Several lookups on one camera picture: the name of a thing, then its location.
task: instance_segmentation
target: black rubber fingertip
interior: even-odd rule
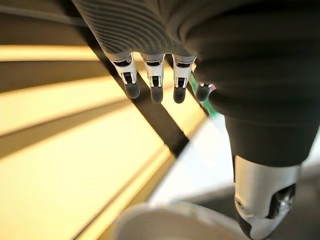
[[[125,84],[124,88],[125,88],[125,92],[126,92],[127,96],[130,99],[136,99],[137,97],[139,97],[140,88],[139,88],[139,85],[137,82],[135,84],[133,84],[133,83]]]
[[[210,88],[207,86],[198,86],[195,97],[198,101],[203,102],[210,94]]]
[[[136,106],[141,106],[144,103],[144,96],[140,94],[138,97],[131,99],[131,102]]]
[[[174,87],[173,99],[177,104],[181,104],[186,97],[186,89],[183,87]]]
[[[151,87],[150,91],[151,91],[152,102],[154,102],[155,104],[161,103],[162,99],[164,98],[164,92],[163,92],[162,86]]]

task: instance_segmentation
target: robotic hand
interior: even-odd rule
[[[317,0],[72,0],[125,85],[140,90],[141,53],[160,103],[164,54],[174,59],[176,103],[192,64],[207,98],[225,115],[244,233],[264,240],[295,197],[302,162],[320,123],[320,3]]]

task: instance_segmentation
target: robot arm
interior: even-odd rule
[[[174,93],[185,98],[198,59],[197,97],[225,115],[238,221],[266,239],[292,207],[320,124],[318,0],[73,0],[136,98],[140,52],[152,100],[162,100],[163,55],[174,56]]]

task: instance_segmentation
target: white floor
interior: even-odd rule
[[[320,134],[304,167],[320,164]],[[222,115],[208,119],[181,153],[149,199],[165,204],[213,192],[233,184],[230,142]]]

